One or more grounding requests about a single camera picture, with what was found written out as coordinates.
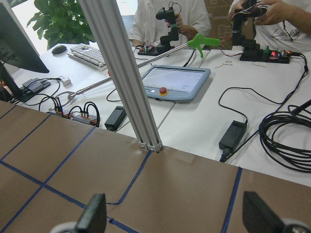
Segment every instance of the tablet screen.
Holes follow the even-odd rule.
[[[191,92],[204,71],[154,67],[142,80],[144,86]]]

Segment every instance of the computer mouse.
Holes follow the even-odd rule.
[[[67,47],[64,45],[58,45],[56,46],[53,50],[52,50],[52,54],[56,55],[56,54],[61,54],[63,52],[65,52],[67,50]]]

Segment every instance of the white shirt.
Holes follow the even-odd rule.
[[[138,0],[138,9],[135,13],[133,27],[129,33],[129,39],[148,41],[149,44],[154,42],[157,45],[160,37],[167,35],[171,30],[167,27],[164,20],[156,19],[156,13],[161,9],[169,8],[169,0]],[[178,0],[181,5],[180,15],[184,25],[194,27],[198,33],[208,36],[211,29],[207,10],[203,0]],[[173,5],[175,14],[178,14],[180,7]],[[180,46],[187,42],[187,37],[179,34],[178,41],[171,41],[171,46]]]
[[[295,5],[311,13],[311,0],[283,0],[283,2]],[[269,48],[273,50],[291,50],[296,52],[311,51],[311,35],[300,31],[287,21],[285,22],[285,29],[291,35],[293,42],[290,41],[290,37],[284,30],[282,22],[275,25],[256,25],[255,28],[255,40],[260,44],[262,49],[265,49],[266,46],[269,46]]]

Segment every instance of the white wall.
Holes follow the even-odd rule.
[[[137,0],[117,0],[122,16],[133,16],[137,10]]]

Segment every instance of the white table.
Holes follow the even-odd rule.
[[[311,59],[311,53],[305,55]],[[203,86],[205,89],[193,102],[174,105],[159,128],[163,144],[219,161],[222,151],[218,143],[227,128],[233,120],[245,122],[242,115],[218,105],[223,91],[229,87],[251,87],[271,100],[282,102],[296,86],[303,73],[303,66],[304,61],[296,57],[291,59],[289,65],[252,63],[239,61],[239,56],[226,57],[219,50],[212,50],[201,65],[211,69],[211,76]],[[288,104],[301,105],[309,100],[310,86],[308,74],[282,110],[286,110]],[[278,105],[244,90],[228,91],[222,104],[247,115],[249,122],[244,139],[258,129],[266,115],[278,108]],[[311,137],[308,129],[291,126],[285,131],[287,134],[278,137],[280,142],[296,148],[310,149]],[[258,135],[227,163],[311,186],[311,174],[295,172],[277,164],[264,152]]]
[[[71,47],[76,46],[76,45],[69,45],[69,44],[64,44],[64,45],[67,47],[68,50]],[[68,77],[71,80],[72,84],[67,85],[67,86],[63,86],[61,84],[59,91],[56,93],[57,95],[64,91],[76,92],[78,90],[81,90],[87,86],[90,86],[94,83],[97,83],[109,77],[107,74],[107,69],[104,71],[99,71],[95,68],[89,67],[83,63],[77,62],[69,58],[66,53],[62,53],[59,55],[52,55],[51,53],[52,49],[53,48],[51,48],[45,54],[40,56],[40,58],[42,59],[46,67],[50,70],[50,72],[48,74],[42,74],[42,73],[36,73],[36,72],[20,69],[12,75],[18,86],[22,86],[22,84],[25,81],[29,80],[30,78],[41,79],[41,78],[57,78],[59,76]],[[153,56],[142,56],[142,55],[139,56],[137,55],[137,51],[138,50],[134,51],[135,57],[137,58],[141,58],[141,59],[153,58]],[[172,66],[182,66],[190,58],[191,53],[192,53],[192,50],[179,50],[176,53],[168,57],[162,58],[152,64],[153,65],[166,64],[166,65],[172,65]],[[205,55],[204,58],[206,57],[207,54],[208,54],[208,51],[204,51],[204,55]],[[200,64],[203,62],[204,58],[201,59],[199,52],[196,51],[195,55],[193,56],[188,66],[199,67]],[[138,64],[144,61],[145,60],[137,59]],[[144,67],[141,67],[139,69],[141,75],[144,74],[150,67],[151,65],[146,65]],[[56,83],[56,81],[52,81],[52,84],[50,85],[50,87],[42,91],[42,93],[51,95],[57,89],[57,87],[58,87],[58,84]],[[90,91],[85,92],[83,95],[76,96],[73,99],[73,101],[69,103],[68,105],[66,105],[64,108],[70,110],[72,107],[76,105],[83,107],[87,101],[94,102],[99,108],[99,112],[101,116],[100,127],[105,129],[104,122],[108,119],[108,117],[110,116],[110,114],[112,113],[112,111],[115,109],[116,106],[122,105],[121,102],[109,102],[106,100],[106,96],[113,89],[115,89],[113,82],[107,82],[99,87],[96,87]],[[38,103],[41,101],[42,98],[43,96],[38,96],[38,97],[31,99],[27,103],[28,104]],[[120,97],[118,96],[117,91],[112,93],[109,96],[109,99],[119,100]],[[60,100],[62,103],[67,102],[67,95],[61,96]],[[149,100],[150,100],[152,112],[154,114],[155,122],[157,125],[160,125],[163,119],[165,118],[165,116],[168,114],[168,112],[173,107],[174,102],[172,101],[159,102],[153,99],[149,99]],[[26,106],[25,104],[20,104],[20,105],[38,110],[38,105],[36,106]],[[41,105],[40,110],[42,112],[46,112],[48,111],[49,108],[53,108],[53,107],[54,107],[53,102],[51,100],[48,100]],[[91,107],[89,108],[89,113],[91,115],[96,114],[95,110]],[[128,123],[129,123],[128,118],[126,118],[125,121],[123,122],[123,125],[122,125],[123,128],[121,128],[120,133],[136,137],[132,127]]]

